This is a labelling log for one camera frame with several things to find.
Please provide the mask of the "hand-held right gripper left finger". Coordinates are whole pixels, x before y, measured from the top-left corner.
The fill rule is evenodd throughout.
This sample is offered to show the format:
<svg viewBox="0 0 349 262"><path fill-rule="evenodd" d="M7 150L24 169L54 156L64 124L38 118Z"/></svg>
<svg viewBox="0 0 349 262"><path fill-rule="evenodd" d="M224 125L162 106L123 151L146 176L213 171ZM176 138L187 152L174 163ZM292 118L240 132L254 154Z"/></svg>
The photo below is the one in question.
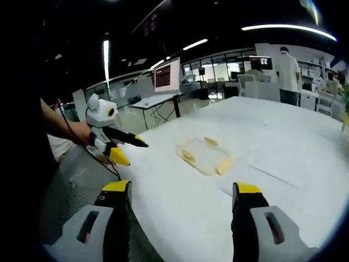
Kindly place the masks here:
<svg viewBox="0 0 349 262"><path fill-rule="evenodd" d="M64 225L62 236L45 249L54 261L128 261L131 181L107 184L93 205Z"/></svg>

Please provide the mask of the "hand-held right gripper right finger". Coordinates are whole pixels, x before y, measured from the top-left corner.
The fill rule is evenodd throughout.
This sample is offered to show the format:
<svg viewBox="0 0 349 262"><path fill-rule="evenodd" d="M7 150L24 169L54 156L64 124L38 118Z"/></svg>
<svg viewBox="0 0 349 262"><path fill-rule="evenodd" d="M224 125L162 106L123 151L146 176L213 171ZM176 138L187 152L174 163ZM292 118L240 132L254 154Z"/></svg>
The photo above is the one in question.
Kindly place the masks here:
<svg viewBox="0 0 349 262"><path fill-rule="evenodd" d="M232 186L233 261L310 261L319 252L300 238L298 225L270 206L253 184Z"/></svg>

